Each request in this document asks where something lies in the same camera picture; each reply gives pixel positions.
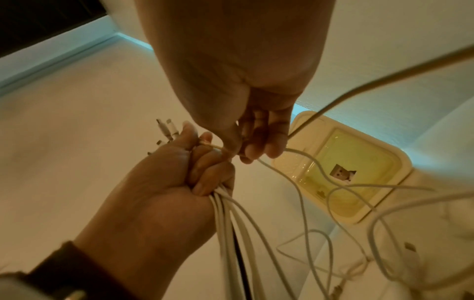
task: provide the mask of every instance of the black sleeve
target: black sleeve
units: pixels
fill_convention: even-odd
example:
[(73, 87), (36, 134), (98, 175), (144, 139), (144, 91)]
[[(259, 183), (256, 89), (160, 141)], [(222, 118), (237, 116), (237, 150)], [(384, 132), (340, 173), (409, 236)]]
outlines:
[(17, 278), (54, 299), (84, 291), (87, 300), (137, 300), (72, 242), (53, 252), (29, 274)]

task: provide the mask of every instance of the hand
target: hand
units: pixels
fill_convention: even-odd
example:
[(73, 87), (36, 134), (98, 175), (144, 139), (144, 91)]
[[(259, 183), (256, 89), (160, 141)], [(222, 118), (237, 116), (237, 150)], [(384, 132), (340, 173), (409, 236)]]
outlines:
[(319, 64), (334, 0), (135, 1), (194, 121), (223, 140), (229, 157), (279, 156), (293, 105)]
[(130, 171), (74, 240), (139, 299), (161, 298), (181, 263), (215, 233), (207, 195), (219, 184), (232, 193), (234, 166), (198, 141), (185, 123)]

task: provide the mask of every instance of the person's right hand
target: person's right hand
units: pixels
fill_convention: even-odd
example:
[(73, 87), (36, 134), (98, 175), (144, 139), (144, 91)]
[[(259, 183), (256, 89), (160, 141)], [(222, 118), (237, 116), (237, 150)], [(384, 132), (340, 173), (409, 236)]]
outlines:
[(334, 0), (136, 0), (181, 103), (251, 163), (279, 156), (318, 66)]

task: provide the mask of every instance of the person's left hand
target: person's left hand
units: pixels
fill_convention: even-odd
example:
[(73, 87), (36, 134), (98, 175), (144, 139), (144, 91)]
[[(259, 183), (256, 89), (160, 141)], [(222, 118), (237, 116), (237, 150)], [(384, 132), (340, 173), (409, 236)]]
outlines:
[[(210, 142), (212, 134), (201, 139)], [(219, 184), (232, 193), (234, 166), (198, 142), (185, 122), (178, 138), (131, 170), (74, 240), (140, 299), (160, 298), (181, 263), (215, 233), (207, 195)]]

